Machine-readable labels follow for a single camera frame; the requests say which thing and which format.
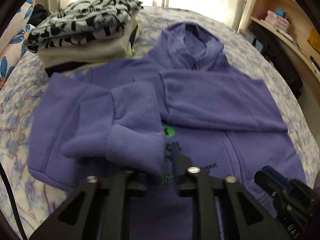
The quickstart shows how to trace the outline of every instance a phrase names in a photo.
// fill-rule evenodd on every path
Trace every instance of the bedsheet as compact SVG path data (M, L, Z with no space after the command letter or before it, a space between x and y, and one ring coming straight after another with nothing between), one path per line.
M136 57L141 57L152 48L162 29L175 22L192 21L218 36L225 45L224 52L231 65L266 83L288 126L307 183L313 187L320 167L320 150L284 79L249 42L224 24L185 10L145 7L139 13L138 20L141 33L134 47ZM86 71L86 68L81 68L66 75L77 77ZM27 167L34 113L48 81L38 57L26 52L0 92L0 161L9 177L27 236L66 198L64 192L31 177ZM18 232L2 181L0 209Z

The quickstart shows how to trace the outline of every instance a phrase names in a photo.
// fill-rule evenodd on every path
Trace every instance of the pillow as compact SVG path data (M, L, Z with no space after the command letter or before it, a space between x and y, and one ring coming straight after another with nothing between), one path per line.
M16 15L12 18L6 30L0 38L0 54L4 48L9 44L9 41L24 27L29 21L36 0L27 0L21 8L17 11Z
M27 37L32 29L31 24L25 27L14 36L3 52L0 54L0 90L3 88L5 82L9 78L12 70L15 68L21 57L27 51L23 47L23 39Z

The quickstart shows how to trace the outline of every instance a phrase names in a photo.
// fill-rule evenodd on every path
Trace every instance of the silver bolt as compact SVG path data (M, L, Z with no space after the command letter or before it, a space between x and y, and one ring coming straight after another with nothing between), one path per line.
M198 167L189 167L188 168L189 173L199 173L200 171L201 171L201 169Z
M237 181L238 180L237 180L237 178L235 176L227 176L226 177L226 182L228 182L228 183L235 183Z
M98 182L98 178L95 176L88 176L87 177L87 182L89 183L97 183Z

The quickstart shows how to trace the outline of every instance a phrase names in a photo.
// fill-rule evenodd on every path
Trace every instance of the folded black and white shirt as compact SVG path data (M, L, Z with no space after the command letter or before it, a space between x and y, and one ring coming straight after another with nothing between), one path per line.
M29 51L84 45L122 36L123 26L143 7L136 0L79 0L57 11L23 41Z

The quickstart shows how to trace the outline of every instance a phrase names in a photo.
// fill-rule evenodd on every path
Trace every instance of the green logo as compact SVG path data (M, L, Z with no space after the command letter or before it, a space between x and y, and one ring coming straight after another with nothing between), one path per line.
M164 130L164 135L166 138L171 138L172 136L174 136L176 134L175 130L169 126L164 126L163 130Z

